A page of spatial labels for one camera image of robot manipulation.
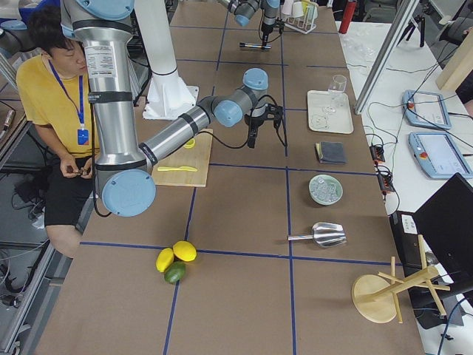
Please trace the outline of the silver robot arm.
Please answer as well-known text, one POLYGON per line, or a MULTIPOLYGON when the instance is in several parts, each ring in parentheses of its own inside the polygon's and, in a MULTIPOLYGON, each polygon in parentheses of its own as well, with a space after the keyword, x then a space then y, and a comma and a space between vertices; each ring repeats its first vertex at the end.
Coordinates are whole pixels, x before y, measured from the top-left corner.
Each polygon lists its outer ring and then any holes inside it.
POLYGON ((284 22, 277 17, 280 8, 280 1, 278 0, 218 0, 217 2, 224 6, 229 13, 234 14, 235 22, 241 27, 247 26, 258 10, 262 11, 259 26, 261 30, 259 33, 261 44, 240 42, 239 47, 241 49, 270 50, 269 35, 273 32, 274 28, 279 28, 280 35, 283 32, 284 22))
POLYGON ((64 35, 84 46, 91 104, 101 153, 93 172, 96 195, 113 214, 131 217, 147 210, 156 186, 152 167, 212 121, 230 127, 258 110, 268 90, 260 68, 245 72, 242 86, 229 96, 197 100, 177 71, 163 1, 63 1, 64 35), (136 16, 158 92, 155 108, 174 120, 139 143, 130 83, 127 44, 136 16))

